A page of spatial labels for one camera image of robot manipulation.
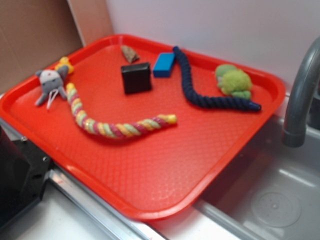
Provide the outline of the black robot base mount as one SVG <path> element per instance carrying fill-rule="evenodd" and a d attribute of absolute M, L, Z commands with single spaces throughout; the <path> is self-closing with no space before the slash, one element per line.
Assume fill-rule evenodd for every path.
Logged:
<path fill-rule="evenodd" d="M 0 129 L 0 229 L 41 202 L 51 158 L 30 140 L 10 140 Z"/>

